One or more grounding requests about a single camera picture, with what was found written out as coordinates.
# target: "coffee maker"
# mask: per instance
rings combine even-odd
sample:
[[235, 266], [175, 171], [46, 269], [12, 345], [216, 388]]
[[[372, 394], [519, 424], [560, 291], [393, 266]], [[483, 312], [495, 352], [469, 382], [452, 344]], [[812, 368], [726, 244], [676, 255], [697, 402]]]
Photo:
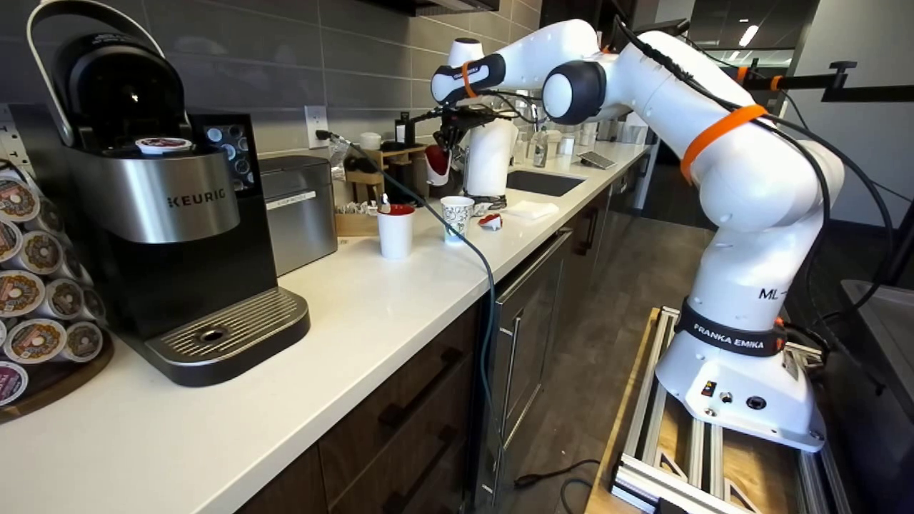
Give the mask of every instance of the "coffee maker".
[[[113, 32], [35, 42], [48, 17]], [[93, 0], [40, 4], [25, 25], [48, 88], [59, 158], [36, 175], [112, 332], [180, 385], [242, 375], [308, 332], [303, 296], [276, 285], [246, 115], [189, 115], [155, 38]]]

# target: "counter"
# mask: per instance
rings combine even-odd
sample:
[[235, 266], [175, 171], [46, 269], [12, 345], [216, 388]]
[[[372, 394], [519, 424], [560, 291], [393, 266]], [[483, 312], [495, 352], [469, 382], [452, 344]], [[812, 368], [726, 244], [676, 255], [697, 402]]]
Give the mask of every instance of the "counter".
[[[582, 177], [562, 196], [509, 189], [503, 232], [466, 228], [496, 281], [645, 148], [597, 151], [616, 165], [556, 171]], [[89, 385], [0, 426], [0, 511], [235, 511], [473, 305], [486, 269], [472, 248], [442, 246], [440, 225], [419, 212], [406, 261], [382, 261], [373, 236], [340, 239], [336, 255], [279, 285], [308, 299], [310, 332], [242, 378], [180, 388], [118, 345]]]

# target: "sink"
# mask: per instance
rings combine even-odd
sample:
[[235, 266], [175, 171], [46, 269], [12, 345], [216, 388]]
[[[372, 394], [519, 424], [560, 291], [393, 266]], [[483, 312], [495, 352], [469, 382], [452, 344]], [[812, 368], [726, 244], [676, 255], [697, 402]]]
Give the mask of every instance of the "sink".
[[576, 182], [576, 177], [556, 177], [556, 175], [539, 175], [539, 171], [525, 171], [525, 169], [513, 169], [509, 171], [509, 189], [519, 189], [519, 191], [533, 191], [533, 194], [549, 194], [549, 196], [562, 196], [566, 191], [572, 191]]

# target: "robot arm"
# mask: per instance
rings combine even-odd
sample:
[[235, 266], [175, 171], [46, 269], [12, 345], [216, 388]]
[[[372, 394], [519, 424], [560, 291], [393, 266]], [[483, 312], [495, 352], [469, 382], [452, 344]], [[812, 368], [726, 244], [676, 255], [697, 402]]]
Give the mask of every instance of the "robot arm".
[[449, 67], [440, 67], [430, 77], [430, 97], [452, 107], [458, 101], [473, 97], [473, 91], [537, 91], [545, 74], [560, 64], [595, 61], [597, 54], [597, 32], [582, 19], [545, 25], [486, 57], [480, 54], [480, 47], [469, 49], [466, 39], [458, 39]]
[[635, 109], [682, 161], [716, 225], [656, 381], [697, 421], [817, 452], [825, 428], [803, 365], [773, 335], [782, 299], [843, 189], [843, 164], [776, 131], [750, 95], [680, 38], [647, 32], [600, 54], [589, 24], [545, 25], [496, 54], [442, 67], [435, 97], [539, 91], [556, 124]]

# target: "coffee pod holder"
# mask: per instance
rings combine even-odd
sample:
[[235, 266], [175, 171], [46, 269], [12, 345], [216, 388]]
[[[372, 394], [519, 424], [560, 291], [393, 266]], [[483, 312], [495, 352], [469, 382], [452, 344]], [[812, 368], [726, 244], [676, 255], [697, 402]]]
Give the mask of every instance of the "coffee pod holder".
[[98, 378], [113, 344], [98, 291], [55, 202], [0, 147], [0, 424], [25, 418]]

